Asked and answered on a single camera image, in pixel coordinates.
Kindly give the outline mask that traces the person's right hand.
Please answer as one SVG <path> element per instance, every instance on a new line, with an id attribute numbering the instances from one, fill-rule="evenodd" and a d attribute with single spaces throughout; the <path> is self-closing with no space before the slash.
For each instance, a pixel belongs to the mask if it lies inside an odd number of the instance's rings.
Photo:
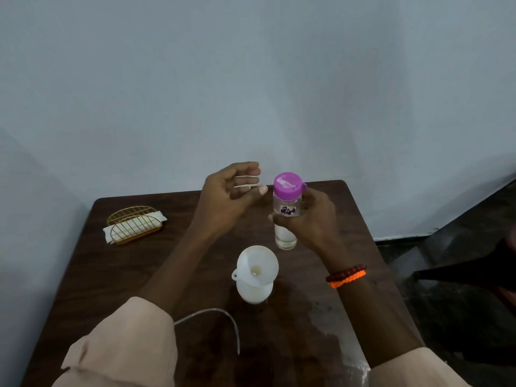
<path id="1" fill-rule="evenodd" d="M 349 259 L 341 239 L 336 209 L 329 197 L 313 188 L 303 191 L 306 208 L 300 214 L 302 226 L 292 232 L 301 243 L 324 261 Z"/>

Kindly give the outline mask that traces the person's left hand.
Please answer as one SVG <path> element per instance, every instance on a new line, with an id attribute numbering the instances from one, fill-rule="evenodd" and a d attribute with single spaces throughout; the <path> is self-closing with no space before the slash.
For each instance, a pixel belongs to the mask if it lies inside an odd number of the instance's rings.
<path id="1" fill-rule="evenodd" d="M 209 175 L 203 185 L 192 222 L 197 227 L 223 227 L 230 230 L 251 207 L 237 202 L 236 185 L 260 184 L 258 162 L 236 162 Z"/>

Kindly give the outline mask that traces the clear bottle with purple cap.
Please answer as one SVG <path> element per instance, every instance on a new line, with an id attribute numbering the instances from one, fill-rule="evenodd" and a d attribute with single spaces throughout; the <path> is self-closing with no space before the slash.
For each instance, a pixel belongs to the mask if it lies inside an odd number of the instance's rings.
<path id="1" fill-rule="evenodd" d="M 302 210 L 302 193 L 306 184 L 293 172 L 284 172 L 274 179 L 274 213 L 287 218 L 299 217 Z M 297 244 L 296 236 L 287 228 L 274 225 L 275 243 L 284 251 L 292 250 Z"/>

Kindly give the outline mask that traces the person's left forearm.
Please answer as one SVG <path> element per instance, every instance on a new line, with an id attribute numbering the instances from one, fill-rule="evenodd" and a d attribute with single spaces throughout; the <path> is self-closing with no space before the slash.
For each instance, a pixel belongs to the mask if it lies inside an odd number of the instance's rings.
<path id="1" fill-rule="evenodd" d="M 209 248 L 229 230 L 191 225 L 137 297 L 174 316 L 192 275 Z"/>

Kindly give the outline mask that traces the person's right forearm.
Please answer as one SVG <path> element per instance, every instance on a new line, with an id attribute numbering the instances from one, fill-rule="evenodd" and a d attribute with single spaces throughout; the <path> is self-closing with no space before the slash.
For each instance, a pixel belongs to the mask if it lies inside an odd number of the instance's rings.
<path id="1" fill-rule="evenodd" d="M 370 368 L 423 347 L 365 275 L 336 291 Z"/>

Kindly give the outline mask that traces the white plastic funnel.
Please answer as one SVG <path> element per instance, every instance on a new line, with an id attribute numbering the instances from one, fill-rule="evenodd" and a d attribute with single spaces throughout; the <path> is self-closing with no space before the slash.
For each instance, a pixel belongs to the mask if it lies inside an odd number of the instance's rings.
<path id="1" fill-rule="evenodd" d="M 237 258 L 236 269 L 231 278 L 252 287 L 266 287 L 273 284 L 279 273 L 276 255 L 267 247 L 251 246 Z"/>

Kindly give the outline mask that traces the white cup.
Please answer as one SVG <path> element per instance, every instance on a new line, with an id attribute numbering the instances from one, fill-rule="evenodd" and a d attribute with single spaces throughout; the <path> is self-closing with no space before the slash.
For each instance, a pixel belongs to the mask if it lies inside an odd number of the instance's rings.
<path id="1" fill-rule="evenodd" d="M 236 288 L 238 294 L 245 302 L 249 304 L 260 304 L 269 298 L 273 291 L 274 283 L 262 287 L 255 287 L 245 283 L 243 280 L 237 280 Z"/>

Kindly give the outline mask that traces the clear thin tube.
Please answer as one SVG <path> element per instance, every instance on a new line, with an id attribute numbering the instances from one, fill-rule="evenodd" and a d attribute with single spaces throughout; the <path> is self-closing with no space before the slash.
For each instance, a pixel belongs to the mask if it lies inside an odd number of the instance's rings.
<path id="1" fill-rule="evenodd" d="M 240 339 L 239 328 L 238 328 L 238 325 L 237 325 L 236 320 L 234 319 L 234 317 L 229 312 L 227 312 L 226 310 L 223 310 L 223 309 L 217 308 L 217 307 L 211 307 L 211 308 L 208 308 L 208 309 L 203 309 L 203 310 L 194 312 L 194 313 L 192 313 L 190 315 L 187 315 L 184 318 L 181 318 L 179 320 L 175 320 L 174 321 L 174 326 L 179 325 L 179 324 L 181 324 L 181 323 L 183 323 L 183 322 L 185 322 L 187 320 L 190 320 L 193 317 L 196 317 L 196 316 L 199 316 L 201 314 L 208 313 L 208 312 L 222 313 L 223 315 L 225 315 L 226 317 L 228 317 L 230 319 L 230 321 L 231 321 L 231 323 L 233 325 L 234 332 L 235 332 L 235 337 L 236 337 L 236 352 L 237 352 L 237 355 L 239 356 L 241 354 L 241 339 Z"/>

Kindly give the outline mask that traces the person's beige right sleeve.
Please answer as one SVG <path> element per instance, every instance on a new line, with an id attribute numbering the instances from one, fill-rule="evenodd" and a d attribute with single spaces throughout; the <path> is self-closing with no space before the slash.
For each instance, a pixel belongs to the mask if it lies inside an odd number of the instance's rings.
<path id="1" fill-rule="evenodd" d="M 370 387 L 472 387 L 426 347 L 374 367 L 369 384 Z"/>

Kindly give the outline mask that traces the person's beige sleeve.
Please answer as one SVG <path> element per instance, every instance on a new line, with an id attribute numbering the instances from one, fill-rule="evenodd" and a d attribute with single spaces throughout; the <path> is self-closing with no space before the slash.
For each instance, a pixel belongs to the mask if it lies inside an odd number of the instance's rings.
<path id="1" fill-rule="evenodd" d="M 426 347 L 374 367 L 369 384 L 370 387 L 472 387 Z"/>
<path id="2" fill-rule="evenodd" d="M 174 387 L 172 317 L 132 297 L 72 344 L 52 387 Z"/>

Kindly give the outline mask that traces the person's beige left sleeve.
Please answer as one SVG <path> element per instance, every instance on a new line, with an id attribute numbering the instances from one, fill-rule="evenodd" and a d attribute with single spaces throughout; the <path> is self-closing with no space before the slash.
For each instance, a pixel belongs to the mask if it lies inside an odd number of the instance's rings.
<path id="1" fill-rule="evenodd" d="M 174 387 L 172 317 L 132 297 L 72 344 L 52 387 Z"/>

